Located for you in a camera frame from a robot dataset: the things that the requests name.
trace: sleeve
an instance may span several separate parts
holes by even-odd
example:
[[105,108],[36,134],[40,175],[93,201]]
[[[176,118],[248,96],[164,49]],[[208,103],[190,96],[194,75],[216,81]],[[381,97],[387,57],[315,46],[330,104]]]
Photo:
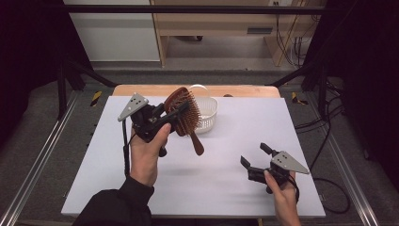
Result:
[[72,226],[151,225],[148,207],[153,187],[128,177],[119,190],[103,190],[94,195]]

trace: human hand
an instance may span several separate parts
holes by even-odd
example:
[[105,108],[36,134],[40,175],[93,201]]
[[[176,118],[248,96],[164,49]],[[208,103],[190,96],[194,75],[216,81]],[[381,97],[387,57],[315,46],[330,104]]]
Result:
[[139,136],[134,136],[131,142],[131,170],[130,176],[145,186],[153,186],[158,176],[158,156],[161,147],[168,142],[171,125],[169,123],[155,135],[149,143]]
[[[295,172],[290,171],[290,175],[295,179]],[[300,225],[296,210],[295,187],[287,182],[280,188],[273,175],[267,170],[264,171],[264,178],[267,185],[273,191],[276,217],[279,223],[283,226]]]

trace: wooden hairbrush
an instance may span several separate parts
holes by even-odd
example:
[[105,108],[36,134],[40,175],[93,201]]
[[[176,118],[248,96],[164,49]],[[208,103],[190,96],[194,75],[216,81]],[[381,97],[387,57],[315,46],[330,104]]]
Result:
[[193,141],[196,154],[202,155],[204,149],[195,133],[195,129],[200,125],[200,110],[193,94],[185,87],[176,89],[165,100],[165,111],[169,113],[185,102],[188,102],[189,107],[182,112],[174,127],[180,137],[189,135]]

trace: table surface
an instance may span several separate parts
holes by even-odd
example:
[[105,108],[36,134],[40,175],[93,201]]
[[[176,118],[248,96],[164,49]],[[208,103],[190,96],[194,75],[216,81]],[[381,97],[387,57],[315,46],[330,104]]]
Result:
[[[77,216],[92,195],[101,189],[122,185],[123,140],[117,117],[134,92],[145,95],[150,105],[158,105],[167,96],[147,96],[149,93],[165,94],[165,91],[170,94],[181,86],[156,87],[157,90],[152,86],[123,85],[109,97],[62,214]],[[247,91],[242,95],[255,92],[264,96],[238,97],[243,92],[235,88]],[[218,110],[214,128],[199,135],[205,153],[197,156],[189,137],[178,137],[176,133],[169,136],[168,154],[158,161],[158,180],[149,202],[152,214],[156,218],[274,216],[273,196],[265,192],[265,185],[247,179],[247,170],[241,166],[240,157],[245,157],[253,167],[269,167],[271,156],[259,148],[264,142],[277,151],[286,151],[308,167],[285,100],[276,98],[279,97],[277,89],[270,87],[207,86],[207,89],[218,100]],[[217,90],[220,91],[217,95],[234,97],[216,97]],[[311,176],[298,173],[296,180],[300,188],[298,214],[324,217],[326,214]]]

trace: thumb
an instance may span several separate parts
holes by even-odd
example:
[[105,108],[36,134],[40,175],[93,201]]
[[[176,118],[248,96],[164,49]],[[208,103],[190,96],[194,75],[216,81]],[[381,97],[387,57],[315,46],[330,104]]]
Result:
[[167,144],[170,129],[170,123],[164,124],[151,141],[151,145],[156,145],[158,146],[158,148],[161,148],[162,146]]
[[266,179],[267,185],[273,191],[273,194],[275,196],[281,195],[281,190],[279,189],[279,185],[277,184],[276,179],[274,179],[273,175],[270,174],[268,170],[264,171],[264,179]]

